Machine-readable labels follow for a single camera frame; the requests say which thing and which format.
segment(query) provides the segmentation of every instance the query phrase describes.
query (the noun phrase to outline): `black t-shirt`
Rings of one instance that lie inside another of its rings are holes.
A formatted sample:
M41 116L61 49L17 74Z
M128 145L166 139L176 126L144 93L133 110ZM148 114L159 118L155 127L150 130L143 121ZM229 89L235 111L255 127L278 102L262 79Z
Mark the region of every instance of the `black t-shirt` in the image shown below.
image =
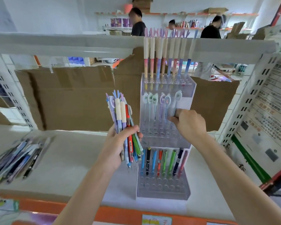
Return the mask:
M209 25L201 33L201 38L206 39L220 39L220 30L213 25Z
M131 35L134 35L134 36L145 36L145 28L146 28L146 25L145 25L144 22L142 22L142 21L137 22L132 27Z

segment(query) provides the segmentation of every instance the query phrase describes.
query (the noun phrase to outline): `orange pen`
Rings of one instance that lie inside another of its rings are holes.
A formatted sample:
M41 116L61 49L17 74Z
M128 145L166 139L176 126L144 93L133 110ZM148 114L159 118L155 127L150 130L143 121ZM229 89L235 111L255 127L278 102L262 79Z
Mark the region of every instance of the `orange pen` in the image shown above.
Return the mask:
M160 165L161 165L161 158L162 158L162 150L159 150L159 154L158 154L157 176L159 176Z
M127 118L127 127L130 127L130 116L128 112L128 105L125 105L126 108L126 118ZM133 163L133 143L132 136L128 136L128 150L129 150L129 162Z

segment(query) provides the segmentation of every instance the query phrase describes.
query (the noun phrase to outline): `red pole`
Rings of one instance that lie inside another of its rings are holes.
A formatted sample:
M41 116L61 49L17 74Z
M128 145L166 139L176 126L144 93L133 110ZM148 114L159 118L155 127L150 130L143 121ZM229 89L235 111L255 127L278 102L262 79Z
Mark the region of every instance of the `red pole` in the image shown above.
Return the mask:
M274 18L273 18L273 21L271 22L271 26L275 26L276 25L276 23L278 22L280 16L281 16L281 4L280 4L280 6L279 6L279 8L278 8Z

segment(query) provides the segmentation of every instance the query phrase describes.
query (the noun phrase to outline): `clear acrylic pen holder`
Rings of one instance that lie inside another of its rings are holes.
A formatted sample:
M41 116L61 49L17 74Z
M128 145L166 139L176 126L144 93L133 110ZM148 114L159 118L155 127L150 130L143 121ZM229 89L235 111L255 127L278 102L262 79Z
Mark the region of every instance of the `clear acrylic pen holder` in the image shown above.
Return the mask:
M168 156L163 170L163 161L161 163L160 171L158 172L158 157L155 161L154 168L152 167L153 151L158 150L151 148L149 174L146 175L146 161L144 168L142 168L141 162L138 167L138 185L137 185L137 197L146 198L159 198L159 199L172 199L172 200L188 200L191 195L191 191L188 185L185 169L180 171L182 159L177 169L176 175L173 176L173 170L176 163L177 155L174 160L172 168L169 168L170 157L173 148L167 148Z
M168 120L177 108L190 109L196 83L188 75L153 79L144 74L141 80L140 131L143 147L190 148Z

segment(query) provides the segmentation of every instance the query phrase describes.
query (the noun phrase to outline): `green stripe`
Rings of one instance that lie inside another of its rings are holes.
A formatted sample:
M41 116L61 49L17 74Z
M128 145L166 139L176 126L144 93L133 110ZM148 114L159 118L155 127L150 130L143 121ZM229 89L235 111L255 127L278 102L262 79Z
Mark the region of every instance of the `green stripe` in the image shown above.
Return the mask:
M237 146L237 148L240 150L240 152L242 153L242 155L244 156L244 158L247 160L247 162L249 163L249 165L252 167L252 169L254 170L255 174L258 176L258 178L260 179L260 181L265 184L267 183L269 180L271 180L270 175L268 175L266 173L265 170L262 169L261 166L259 166L259 164L252 158L252 156L247 152L247 150L241 145L241 143L239 142L239 140L236 138L236 136L233 134L233 136L231 137L231 140L235 143L235 145Z

